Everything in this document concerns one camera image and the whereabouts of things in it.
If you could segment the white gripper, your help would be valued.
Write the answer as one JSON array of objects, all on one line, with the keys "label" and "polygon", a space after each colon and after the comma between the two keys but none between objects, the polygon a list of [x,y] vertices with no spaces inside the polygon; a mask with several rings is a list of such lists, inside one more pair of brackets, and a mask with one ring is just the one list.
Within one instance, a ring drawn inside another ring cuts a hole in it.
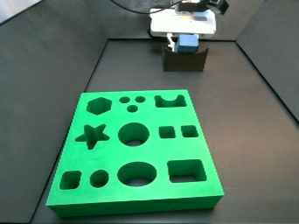
[{"label": "white gripper", "polygon": [[208,39],[216,32],[216,17],[211,10],[189,13],[168,9],[150,14],[149,17],[150,34],[156,37],[167,37],[172,52],[177,52],[173,35],[197,34]]}]

